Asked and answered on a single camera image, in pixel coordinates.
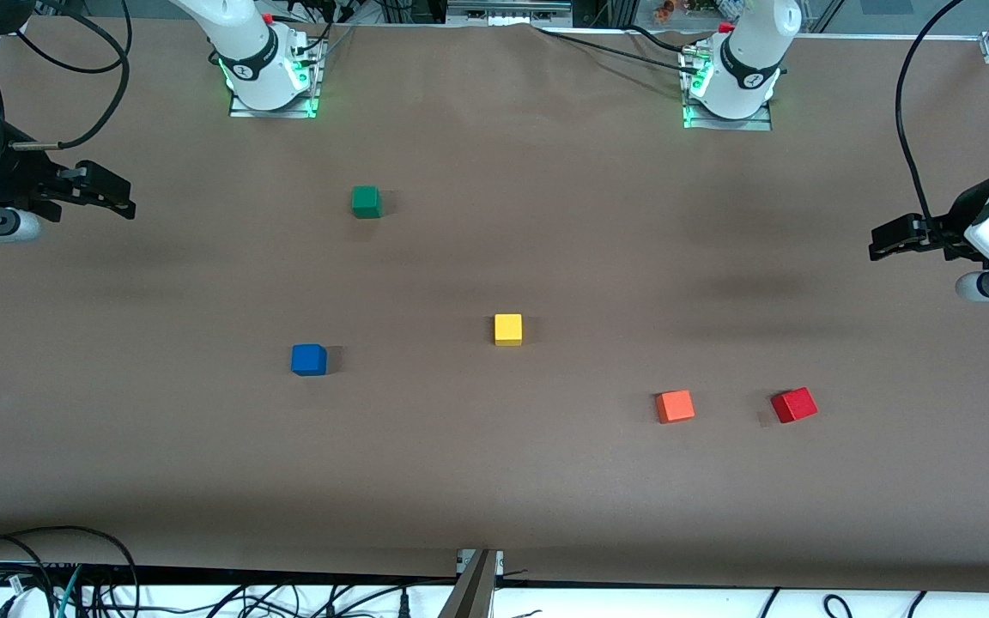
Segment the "red wooden block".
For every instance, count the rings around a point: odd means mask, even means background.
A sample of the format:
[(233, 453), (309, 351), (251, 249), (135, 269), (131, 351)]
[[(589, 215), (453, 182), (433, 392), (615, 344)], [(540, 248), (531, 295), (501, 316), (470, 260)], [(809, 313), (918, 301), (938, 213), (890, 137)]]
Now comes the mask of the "red wooden block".
[(812, 417), (819, 412), (819, 406), (807, 387), (778, 392), (772, 396), (772, 407), (782, 425)]

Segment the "blue wooden block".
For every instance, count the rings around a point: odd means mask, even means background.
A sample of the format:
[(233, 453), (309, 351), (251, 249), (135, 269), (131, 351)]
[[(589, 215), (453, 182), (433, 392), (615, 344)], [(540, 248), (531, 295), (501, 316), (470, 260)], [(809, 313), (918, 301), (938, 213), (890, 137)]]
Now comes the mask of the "blue wooden block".
[(329, 372), (329, 351), (317, 343), (295, 344), (291, 348), (290, 371), (301, 377), (325, 376)]

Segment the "orange wooden block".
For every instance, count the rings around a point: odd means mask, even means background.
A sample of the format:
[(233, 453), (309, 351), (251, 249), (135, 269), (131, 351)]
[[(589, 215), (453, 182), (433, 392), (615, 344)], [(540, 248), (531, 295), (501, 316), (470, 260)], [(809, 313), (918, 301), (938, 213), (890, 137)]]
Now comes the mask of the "orange wooden block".
[(691, 391), (660, 392), (654, 399), (657, 419), (662, 425), (682, 422), (695, 418), (695, 405)]

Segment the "paper table cover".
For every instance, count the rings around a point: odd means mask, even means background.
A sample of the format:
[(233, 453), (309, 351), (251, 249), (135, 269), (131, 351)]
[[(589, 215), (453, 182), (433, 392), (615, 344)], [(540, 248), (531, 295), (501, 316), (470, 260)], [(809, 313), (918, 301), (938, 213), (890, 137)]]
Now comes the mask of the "paper table cover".
[[(772, 129), (526, 25), (358, 27), (316, 118), (231, 118), (203, 32), (134, 20), (65, 208), (0, 244), (0, 532), (145, 566), (989, 591), (989, 304), (873, 263), (917, 200), (904, 39), (802, 38)], [(358, 219), (355, 186), (384, 216)], [(525, 318), (521, 347), (492, 319)], [(329, 351), (325, 376), (291, 348)], [(782, 425), (772, 396), (819, 412)], [(688, 390), (695, 418), (657, 419)]]

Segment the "aluminium profile bar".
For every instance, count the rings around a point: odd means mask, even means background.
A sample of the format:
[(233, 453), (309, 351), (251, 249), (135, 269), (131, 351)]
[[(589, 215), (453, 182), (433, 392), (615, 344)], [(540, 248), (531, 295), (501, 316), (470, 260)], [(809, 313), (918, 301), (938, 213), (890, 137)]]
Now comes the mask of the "aluminium profile bar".
[(495, 593), (495, 557), (482, 548), (456, 580), (437, 618), (490, 618)]

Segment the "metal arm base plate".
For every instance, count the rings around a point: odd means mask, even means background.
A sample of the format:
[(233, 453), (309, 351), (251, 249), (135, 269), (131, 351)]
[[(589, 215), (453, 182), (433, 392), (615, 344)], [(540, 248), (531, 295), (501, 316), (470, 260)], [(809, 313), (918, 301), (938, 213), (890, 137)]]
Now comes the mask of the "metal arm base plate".
[(769, 98), (774, 93), (769, 88), (761, 99), (761, 105), (755, 113), (746, 118), (725, 118), (718, 116), (704, 105), (699, 97), (712, 78), (717, 74), (711, 60), (711, 44), (707, 40), (699, 40), (694, 44), (683, 45), (679, 55), (679, 66), (692, 68), (694, 73), (684, 74), (680, 78), (682, 84), (683, 126), (687, 129), (710, 130), (771, 130), (772, 111)]
[(315, 118), (325, 78), (325, 39), (280, 23), (271, 24), (270, 45), (257, 58), (220, 58), (231, 91), (230, 116)]

